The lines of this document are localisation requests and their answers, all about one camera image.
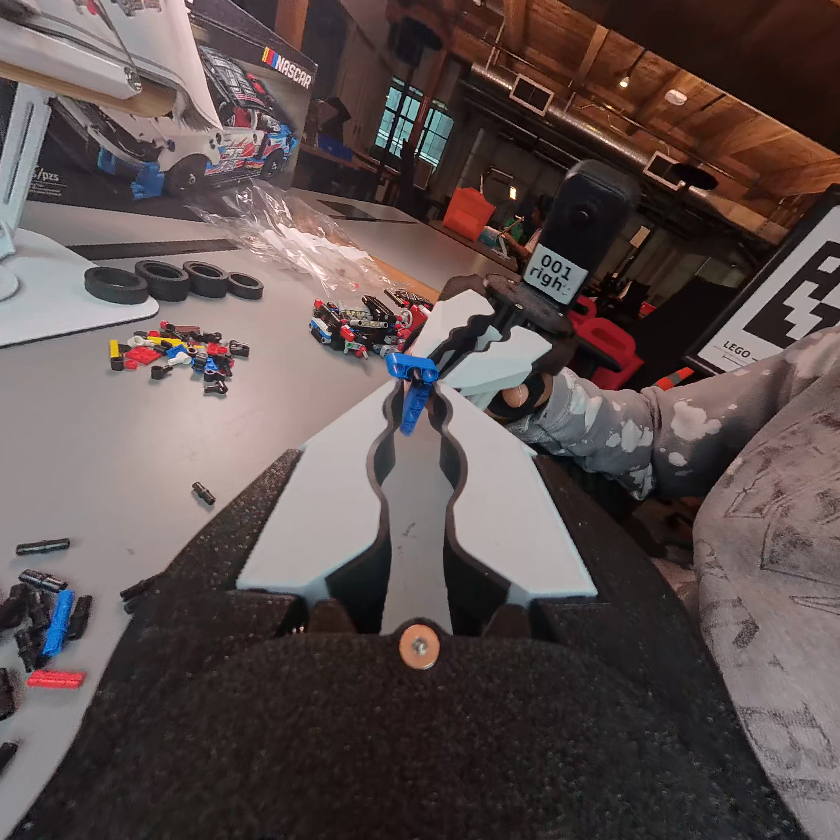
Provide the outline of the partly built toy car chassis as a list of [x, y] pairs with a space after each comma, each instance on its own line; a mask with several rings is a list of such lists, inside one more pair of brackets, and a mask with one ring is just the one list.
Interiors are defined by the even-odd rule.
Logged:
[[401, 353], [434, 308], [429, 299], [403, 288], [386, 289], [384, 297], [364, 295], [352, 307], [343, 302], [313, 302], [310, 335], [322, 346], [367, 359]]

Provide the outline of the long blue toy pin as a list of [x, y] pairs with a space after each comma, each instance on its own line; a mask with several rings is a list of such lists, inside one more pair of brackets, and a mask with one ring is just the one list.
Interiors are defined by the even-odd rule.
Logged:
[[56, 603], [51, 614], [49, 625], [45, 631], [40, 655], [52, 658], [58, 655], [64, 645], [76, 593], [70, 589], [60, 591], [56, 596]]

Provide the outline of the brown cardboard box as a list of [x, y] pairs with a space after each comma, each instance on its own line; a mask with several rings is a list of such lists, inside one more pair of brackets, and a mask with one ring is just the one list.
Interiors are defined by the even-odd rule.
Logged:
[[315, 146], [320, 137], [337, 144], [344, 144], [344, 126], [352, 120], [350, 110], [337, 96], [312, 101], [308, 111], [308, 143]]

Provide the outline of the person's grey printed hoodie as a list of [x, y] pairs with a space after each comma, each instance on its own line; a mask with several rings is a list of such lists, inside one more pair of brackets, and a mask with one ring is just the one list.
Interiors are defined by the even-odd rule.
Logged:
[[838, 409], [757, 436], [700, 513], [700, 627], [765, 773], [839, 836]]

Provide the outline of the pile of black pins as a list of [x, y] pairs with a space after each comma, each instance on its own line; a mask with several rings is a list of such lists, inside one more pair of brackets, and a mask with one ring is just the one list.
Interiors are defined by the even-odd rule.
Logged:
[[[120, 592], [162, 572], [167, 542], [69, 525], [15, 538], [2, 558], [2, 796], [36, 795], [79, 732], [129, 615]], [[57, 594], [76, 600], [61, 652], [40, 655]], [[26, 687], [37, 669], [87, 672], [78, 690]]]

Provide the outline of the orange plastic bin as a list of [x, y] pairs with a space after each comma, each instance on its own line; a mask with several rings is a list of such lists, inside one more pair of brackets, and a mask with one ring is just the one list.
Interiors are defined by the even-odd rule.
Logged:
[[473, 187], [457, 187], [449, 200], [443, 228], [469, 241], [476, 242], [496, 210], [483, 193]]

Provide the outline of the blue toy brick beam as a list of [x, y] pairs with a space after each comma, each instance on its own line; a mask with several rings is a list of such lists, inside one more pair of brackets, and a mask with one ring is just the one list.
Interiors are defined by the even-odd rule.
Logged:
[[[438, 368], [436, 363], [428, 358], [398, 352], [390, 352], [385, 355], [385, 366], [391, 377], [406, 384], [400, 431], [403, 436], [410, 437], [434, 389], [434, 384], [438, 379]], [[413, 367], [424, 369], [424, 379], [427, 383], [425, 386], [412, 386], [408, 379], [408, 371]]]

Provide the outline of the person's right forearm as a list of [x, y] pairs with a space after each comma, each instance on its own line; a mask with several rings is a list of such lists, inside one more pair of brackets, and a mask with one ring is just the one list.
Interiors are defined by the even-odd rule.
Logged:
[[838, 402], [838, 327], [789, 348], [669, 391], [607, 391], [563, 369], [548, 398], [507, 428], [521, 441], [624, 487], [637, 500], [708, 493], [749, 442], [785, 415], [805, 418]]

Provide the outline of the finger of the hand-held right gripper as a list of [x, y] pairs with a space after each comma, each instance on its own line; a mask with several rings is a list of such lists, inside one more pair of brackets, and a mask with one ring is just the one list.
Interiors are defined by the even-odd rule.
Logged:
[[439, 379], [497, 379], [499, 360], [491, 358], [491, 347], [476, 349], [496, 316], [490, 302], [473, 290], [438, 301], [415, 331], [410, 355], [432, 361]]
[[536, 332], [513, 327], [509, 338], [466, 353], [443, 376], [443, 383], [484, 411], [500, 391], [524, 383], [533, 365], [551, 349], [552, 343]]

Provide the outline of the grey desk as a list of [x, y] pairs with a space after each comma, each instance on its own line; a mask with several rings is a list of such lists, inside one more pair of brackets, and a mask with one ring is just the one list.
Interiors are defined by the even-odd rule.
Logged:
[[[386, 382], [380, 360], [351, 360], [309, 337], [318, 293], [306, 278], [207, 224], [43, 203], [28, 204], [23, 221], [103, 266], [200, 259], [261, 280], [265, 292], [259, 301], [189, 295], [138, 324], [2, 349], [2, 558], [15, 538], [69, 525], [157, 538], [173, 560], [278, 456]], [[109, 341], [160, 319], [249, 344], [225, 397], [204, 395], [189, 371], [152, 383], [144, 368], [110, 370]], [[196, 481], [213, 507], [194, 496]], [[41, 790], [2, 796], [2, 838]]]

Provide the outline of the framed black-white marker sign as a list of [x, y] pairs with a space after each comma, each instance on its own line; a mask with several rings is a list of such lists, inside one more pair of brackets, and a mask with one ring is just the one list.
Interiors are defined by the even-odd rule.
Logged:
[[830, 185], [684, 357], [700, 375], [764, 361], [839, 320], [839, 185]]

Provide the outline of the white book stand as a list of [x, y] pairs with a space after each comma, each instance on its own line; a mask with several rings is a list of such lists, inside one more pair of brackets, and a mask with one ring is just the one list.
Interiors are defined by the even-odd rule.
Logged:
[[58, 97], [102, 104], [144, 117], [165, 115], [177, 86], [141, 69], [130, 37], [153, 19], [111, 2], [2, 2], [2, 80], [14, 81], [2, 121], [2, 347], [142, 319], [156, 309], [141, 300], [126, 311], [85, 287], [94, 268], [53, 239], [21, 227], [35, 168]]

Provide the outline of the pile of colourful toy bricks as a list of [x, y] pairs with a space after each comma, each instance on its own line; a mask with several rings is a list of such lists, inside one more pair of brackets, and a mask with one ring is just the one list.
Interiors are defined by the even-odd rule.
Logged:
[[157, 330], [136, 331], [127, 339], [108, 342], [108, 362], [114, 373], [147, 370], [152, 383], [175, 371], [189, 371], [205, 396], [225, 397], [239, 360], [249, 359], [248, 343], [227, 339], [219, 331], [196, 325], [160, 321]]

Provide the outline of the person's right hand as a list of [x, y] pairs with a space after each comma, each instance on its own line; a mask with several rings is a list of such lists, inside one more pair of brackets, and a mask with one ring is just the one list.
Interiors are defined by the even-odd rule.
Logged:
[[532, 373], [523, 383], [499, 391], [485, 413], [503, 425], [510, 425], [542, 410], [553, 392], [555, 376]]

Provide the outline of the clear plastic bags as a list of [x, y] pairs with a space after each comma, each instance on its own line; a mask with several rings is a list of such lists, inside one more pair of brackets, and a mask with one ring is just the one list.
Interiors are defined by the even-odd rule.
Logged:
[[319, 291], [351, 296], [399, 286], [330, 216], [267, 182], [196, 192], [185, 207], [221, 238], [298, 273]]

